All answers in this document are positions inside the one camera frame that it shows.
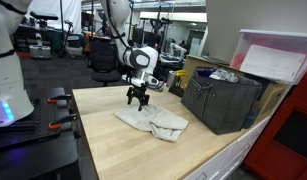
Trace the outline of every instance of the cabinet drawer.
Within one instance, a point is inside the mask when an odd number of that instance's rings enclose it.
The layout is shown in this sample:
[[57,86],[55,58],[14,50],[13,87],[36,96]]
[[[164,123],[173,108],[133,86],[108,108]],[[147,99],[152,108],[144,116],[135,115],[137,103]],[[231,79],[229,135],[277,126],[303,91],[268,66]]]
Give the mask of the cabinet drawer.
[[252,145],[247,145],[227,166],[220,170],[213,180],[227,179],[240,166],[251,147]]
[[243,134],[236,140],[234,147],[225,159],[221,170],[228,166],[242,151],[246,152],[246,154],[248,153],[248,150],[252,147],[253,143],[259,137],[269,119],[270,116],[265,118],[263,121],[258,123],[256,126],[251,128],[249,131],[247,131],[245,134]]
[[214,176],[216,176],[220,168],[222,167],[225,158],[230,153],[230,151],[233,148],[234,143],[226,147],[224,150],[216,154],[212,159],[207,161],[205,164],[203,164],[201,167],[199,167],[197,170],[195,170],[192,174],[187,176],[186,180],[202,180],[202,179],[212,179]]

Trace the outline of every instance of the wooden table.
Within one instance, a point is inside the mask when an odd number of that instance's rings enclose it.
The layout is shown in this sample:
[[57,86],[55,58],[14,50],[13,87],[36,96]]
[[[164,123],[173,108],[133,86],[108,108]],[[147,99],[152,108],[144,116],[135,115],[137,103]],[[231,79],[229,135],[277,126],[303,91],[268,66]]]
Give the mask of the wooden table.
[[[176,143],[134,129],[114,116],[127,108],[128,86],[73,90],[96,170],[105,179],[182,179],[246,132],[217,136],[167,92],[148,90],[149,103],[185,118]],[[132,104],[139,104],[133,99]]]

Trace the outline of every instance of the office chair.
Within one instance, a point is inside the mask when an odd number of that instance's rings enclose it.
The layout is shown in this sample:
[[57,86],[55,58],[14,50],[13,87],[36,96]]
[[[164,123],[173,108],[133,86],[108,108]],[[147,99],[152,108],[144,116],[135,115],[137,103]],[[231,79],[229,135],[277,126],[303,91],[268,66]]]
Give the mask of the office chair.
[[117,70],[116,48],[111,44],[111,40],[90,37],[89,59],[88,66],[94,70],[91,73],[92,79],[102,82],[103,87],[121,80],[122,76]]

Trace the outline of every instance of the towel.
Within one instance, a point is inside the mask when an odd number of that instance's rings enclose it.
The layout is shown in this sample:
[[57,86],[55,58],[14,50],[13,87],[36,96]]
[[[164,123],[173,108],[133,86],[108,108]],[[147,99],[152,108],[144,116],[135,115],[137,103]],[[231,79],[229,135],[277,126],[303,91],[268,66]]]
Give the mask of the towel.
[[229,73],[223,69],[217,69],[210,75],[210,78],[217,79],[217,80],[224,80],[229,82],[237,82],[239,79],[234,75],[234,73]]
[[152,132],[155,137],[171,142],[176,142],[188,125],[187,120],[164,108],[154,105],[143,106],[142,111],[138,108],[138,105],[130,105],[115,116],[140,131]]

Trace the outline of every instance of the white robot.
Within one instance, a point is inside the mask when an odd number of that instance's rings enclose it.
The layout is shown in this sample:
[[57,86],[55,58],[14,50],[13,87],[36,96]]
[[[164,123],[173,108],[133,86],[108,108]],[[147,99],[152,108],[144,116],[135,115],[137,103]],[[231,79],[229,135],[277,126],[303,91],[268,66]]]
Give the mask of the white robot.
[[132,48],[126,40],[124,25],[130,15],[128,0],[101,0],[100,1],[112,30],[117,46],[119,61],[134,69],[131,73],[123,75],[122,79],[131,83],[127,96],[128,104],[136,97],[140,101],[139,110],[147,105],[149,95],[145,94],[147,86],[159,86],[159,81],[153,77],[153,70],[158,59],[158,52],[151,47]]
[[[18,28],[31,1],[0,0],[0,127],[12,124],[34,110],[24,89],[19,58],[10,41],[10,35]],[[134,68],[132,73],[122,77],[134,86],[127,93],[128,104],[136,97],[140,101],[141,110],[149,100],[149,96],[145,94],[146,86],[159,84],[152,76],[158,52],[150,47],[131,48],[127,44],[122,33],[130,14],[127,0],[102,0],[101,3],[116,37],[120,62]]]
[[[179,57],[174,56],[174,49],[177,49],[181,52]],[[181,46],[170,43],[170,49],[168,54],[160,54],[160,59],[163,63],[181,63],[184,61],[185,53],[187,52],[186,49],[182,48]]]
[[0,127],[8,126],[31,112],[24,89],[19,57],[10,41],[32,0],[0,0]]

